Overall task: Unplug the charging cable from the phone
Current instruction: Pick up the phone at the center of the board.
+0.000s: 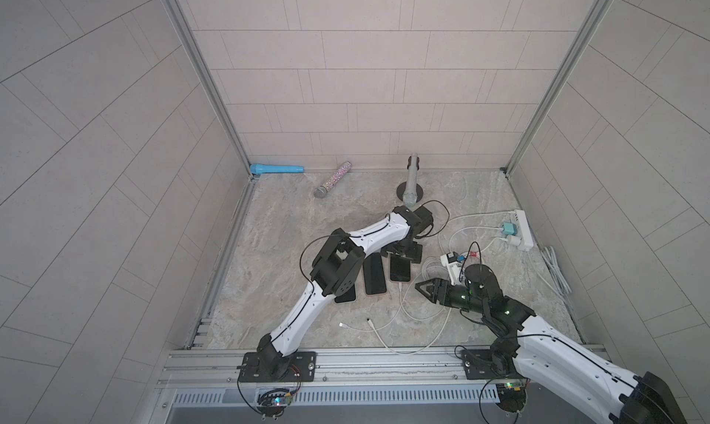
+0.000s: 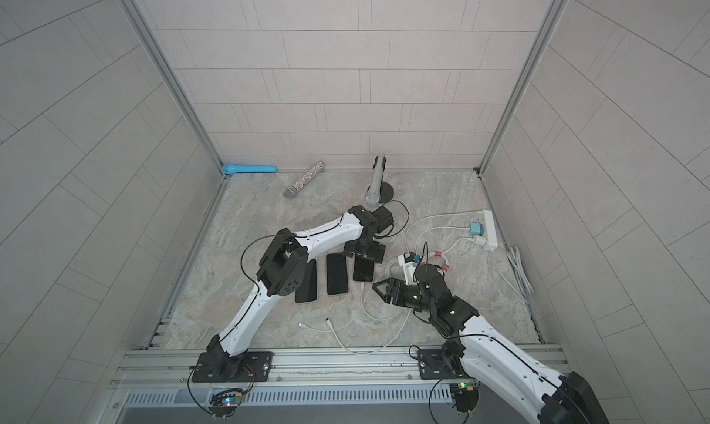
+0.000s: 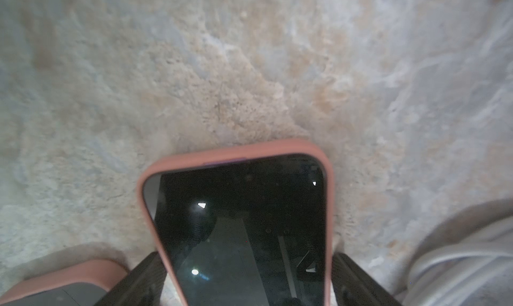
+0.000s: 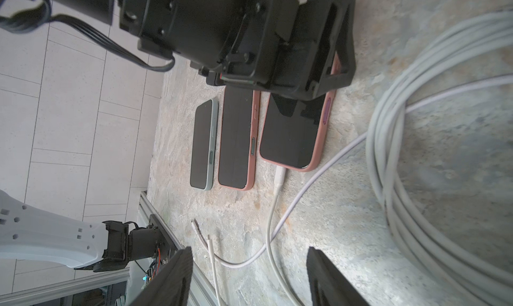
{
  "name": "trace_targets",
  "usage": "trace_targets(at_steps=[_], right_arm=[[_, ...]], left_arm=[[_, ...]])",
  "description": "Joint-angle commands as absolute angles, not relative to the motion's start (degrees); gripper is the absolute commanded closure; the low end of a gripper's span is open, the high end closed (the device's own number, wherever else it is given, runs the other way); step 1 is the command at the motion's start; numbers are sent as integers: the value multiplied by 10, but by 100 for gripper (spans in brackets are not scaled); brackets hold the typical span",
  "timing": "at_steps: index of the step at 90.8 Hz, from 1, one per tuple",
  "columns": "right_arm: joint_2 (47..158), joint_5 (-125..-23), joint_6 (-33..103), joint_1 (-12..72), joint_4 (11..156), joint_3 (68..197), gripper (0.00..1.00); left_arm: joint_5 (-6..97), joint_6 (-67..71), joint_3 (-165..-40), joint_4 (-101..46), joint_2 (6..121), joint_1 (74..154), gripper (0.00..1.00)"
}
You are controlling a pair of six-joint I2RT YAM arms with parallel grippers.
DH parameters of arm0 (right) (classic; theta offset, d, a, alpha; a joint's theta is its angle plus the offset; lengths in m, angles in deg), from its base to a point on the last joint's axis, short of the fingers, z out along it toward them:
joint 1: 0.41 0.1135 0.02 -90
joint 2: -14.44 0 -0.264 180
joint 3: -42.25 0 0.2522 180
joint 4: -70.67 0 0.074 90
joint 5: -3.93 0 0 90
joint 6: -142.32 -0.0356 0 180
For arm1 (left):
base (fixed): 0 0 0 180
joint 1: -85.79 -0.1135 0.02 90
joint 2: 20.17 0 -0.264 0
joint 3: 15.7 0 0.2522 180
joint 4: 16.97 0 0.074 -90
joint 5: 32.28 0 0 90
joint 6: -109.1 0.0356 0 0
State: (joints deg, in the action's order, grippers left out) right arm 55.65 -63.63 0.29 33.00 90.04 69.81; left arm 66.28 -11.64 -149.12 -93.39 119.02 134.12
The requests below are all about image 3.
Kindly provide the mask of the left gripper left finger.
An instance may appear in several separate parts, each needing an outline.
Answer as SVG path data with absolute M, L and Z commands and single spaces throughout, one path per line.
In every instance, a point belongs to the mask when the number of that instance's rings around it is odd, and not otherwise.
M 152 252 L 95 306 L 159 306 L 166 276 L 159 253 Z

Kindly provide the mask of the black phone pink case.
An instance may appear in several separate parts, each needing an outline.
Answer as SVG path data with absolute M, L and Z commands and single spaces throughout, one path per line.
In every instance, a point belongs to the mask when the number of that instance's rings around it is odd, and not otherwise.
M 136 191 L 183 305 L 328 305 L 334 192 L 303 139 L 166 157 Z
M 128 271 L 109 259 L 93 259 L 27 279 L 1 296 L 2 305 L 95 305 Z

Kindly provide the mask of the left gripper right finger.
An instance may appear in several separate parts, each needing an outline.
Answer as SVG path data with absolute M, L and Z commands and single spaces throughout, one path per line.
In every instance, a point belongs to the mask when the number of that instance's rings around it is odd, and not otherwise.
M 338 305 L 401 306 L 396 298 L 342 252 L 333 254 L 331 282 Z

